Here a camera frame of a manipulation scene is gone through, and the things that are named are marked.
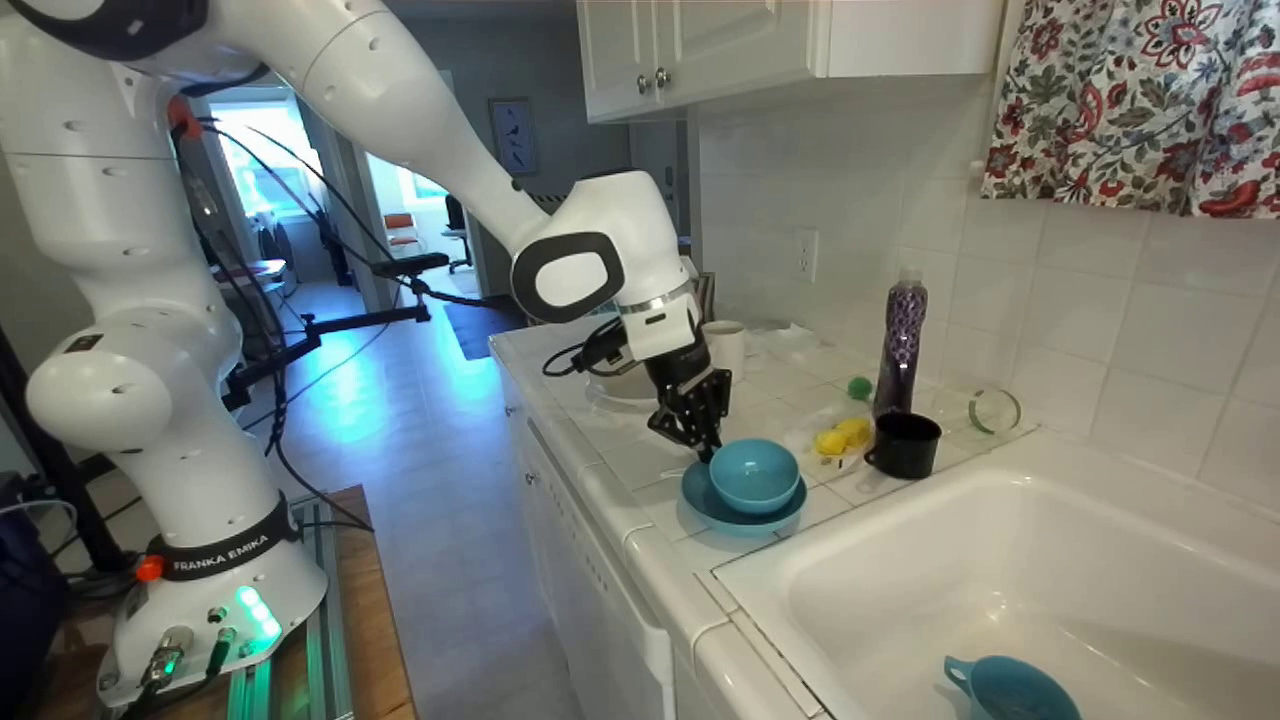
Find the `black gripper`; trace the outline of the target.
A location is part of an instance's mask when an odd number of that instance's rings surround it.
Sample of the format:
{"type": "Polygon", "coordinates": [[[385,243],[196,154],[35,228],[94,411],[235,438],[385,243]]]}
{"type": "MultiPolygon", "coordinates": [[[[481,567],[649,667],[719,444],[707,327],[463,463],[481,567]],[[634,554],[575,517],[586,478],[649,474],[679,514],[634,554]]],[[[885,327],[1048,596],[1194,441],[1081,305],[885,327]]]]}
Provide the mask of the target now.
{"type": "Polygon", "coordinates": [[[711,362],[711,343],[705,337],[696,337],[687,347],[651,357],[644,373],[665,403],[649,417],[649,427],[673,444],[696,448],[696,456],[707,463],[726,444],[719,423],[732,396],[732,373],[711,362]]]}

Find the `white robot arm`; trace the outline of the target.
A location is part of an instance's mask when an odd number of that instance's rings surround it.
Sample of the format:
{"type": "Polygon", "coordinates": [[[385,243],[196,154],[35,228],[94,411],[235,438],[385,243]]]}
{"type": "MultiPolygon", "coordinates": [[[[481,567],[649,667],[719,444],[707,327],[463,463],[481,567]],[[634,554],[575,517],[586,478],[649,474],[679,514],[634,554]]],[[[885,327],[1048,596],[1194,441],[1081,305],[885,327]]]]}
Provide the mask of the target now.
{"type": "Polygon", "coordinates": [[[656,386],[659,438],[707,456],[727,417],[656,180],[591,177],[539,207],[385,0],[10,0],[5,166],[35,249],[94,305],[23,401],[50,438],[110,456],[158,522],[96,671],[110,712],[273,660],[330,596],[273,463],[219,401],[243,333],[201,251],[170,123],[175,96],[255,69],[331,131],[444,185],[507,249],[528,318],[611,305],[656,386]]]}

